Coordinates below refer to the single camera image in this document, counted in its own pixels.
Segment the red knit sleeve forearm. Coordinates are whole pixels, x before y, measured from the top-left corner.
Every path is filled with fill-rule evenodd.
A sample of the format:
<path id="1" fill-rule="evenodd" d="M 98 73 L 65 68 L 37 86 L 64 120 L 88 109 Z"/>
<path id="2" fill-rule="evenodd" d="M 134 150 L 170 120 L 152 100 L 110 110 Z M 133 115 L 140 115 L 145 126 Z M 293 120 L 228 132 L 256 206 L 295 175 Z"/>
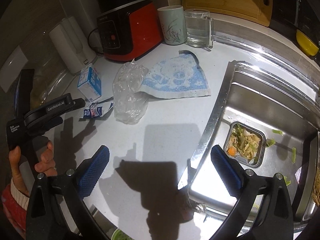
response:
<path id="1" fill-rule="evenodd" d="M 17 233 L 26 239 L 26 215 L 29 197 L 17 189 L 13 179 L 1 193 L 2 210 Z"/>

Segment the person's left hand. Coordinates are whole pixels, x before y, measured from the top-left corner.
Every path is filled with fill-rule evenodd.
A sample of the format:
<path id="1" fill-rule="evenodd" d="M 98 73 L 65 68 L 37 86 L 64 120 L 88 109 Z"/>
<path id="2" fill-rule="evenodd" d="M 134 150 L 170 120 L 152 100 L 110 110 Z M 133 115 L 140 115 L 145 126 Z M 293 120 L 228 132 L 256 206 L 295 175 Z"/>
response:
<path id="1" fill-rule="evenodd" d="M 41 153 L 41 161 L 38 162 L 34 167 L 35 171 L 38 173 L 44 173 L 46 176 L 57 176 L 57 170 L 55 168 L 54 161 L 54 146 L 49 140 L 47 143 L 47 148 Z M 20 172 L 19 161 L 21 158 L 21 149 L 17 146 L 14 150 L 9 152 L 9 161 L 12 172 L 12 179 L 16 189 L 22 194 L 29 196 L 29 191 L 24 183 L 22 174 Z"/>

